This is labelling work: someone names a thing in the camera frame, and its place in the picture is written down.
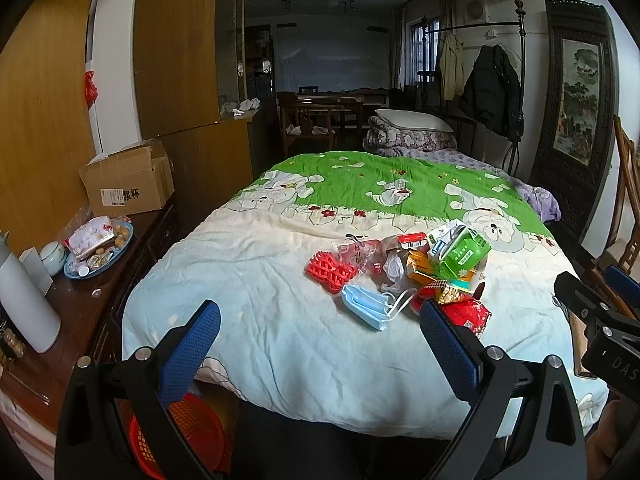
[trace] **black puffer jacket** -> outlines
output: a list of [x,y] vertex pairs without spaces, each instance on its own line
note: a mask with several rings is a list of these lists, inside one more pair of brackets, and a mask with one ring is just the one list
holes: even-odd
[[500,136],[518,135],[520,81],[500,46],[483,45],[466,80],[460,110]]

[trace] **face mask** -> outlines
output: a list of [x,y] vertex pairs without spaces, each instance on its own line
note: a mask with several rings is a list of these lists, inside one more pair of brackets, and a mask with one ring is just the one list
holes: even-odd
[[386,324],[411,302],[415,293],[414,288],[409,288],[393,301],[393,295],[388,292],[380,294],[363,286],[345,285],[341,296],[344,304],[354,314],[376,330],[384,330]]

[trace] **bolt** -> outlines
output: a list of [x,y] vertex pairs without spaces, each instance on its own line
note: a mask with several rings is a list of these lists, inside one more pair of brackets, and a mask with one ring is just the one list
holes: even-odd
[[553,368],[559,368],[562,366],[562,359],[557,355],[550,355],[546,360],[549,361],[549,364],[552,365]]
[[87,368],[91,364],[91,358],[88,355],[83,355],[78,359],[78,368]]
[[486,354],[494,361],[499,361],[504,357],[504,352],[497,346],[489,346],[489,348],[486,349]]
[[146,361],[151,357],[151,352],[152,350],[148,346],[143,346],[142,348],[138,348],[136,350],[136,359],[138,361]]

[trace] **hanging coat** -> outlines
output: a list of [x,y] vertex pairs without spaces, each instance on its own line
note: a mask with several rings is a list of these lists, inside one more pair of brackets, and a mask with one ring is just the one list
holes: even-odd
[[459,107],[492,132],[509,140],[518,137],[520,81],[500,46],[482,46]]
[[442,75],[442,98],[453,101],[465,89],[465,70],[462,66],[462,45],[455,34],[449,34],[442,45],[440,74]]

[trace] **window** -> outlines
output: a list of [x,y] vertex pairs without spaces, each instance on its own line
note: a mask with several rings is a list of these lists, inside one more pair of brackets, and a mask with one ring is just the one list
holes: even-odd
[[436,56],[438,53],[437,30],[440,29],[440,19],[433,18],[426,23],[427,41],[423,45],[422,21],[409,24],[408,41],[406,42],[406,55],[404,66],[404,84],[415,85],[422,81],[418,76],[421,70],[436,70]]

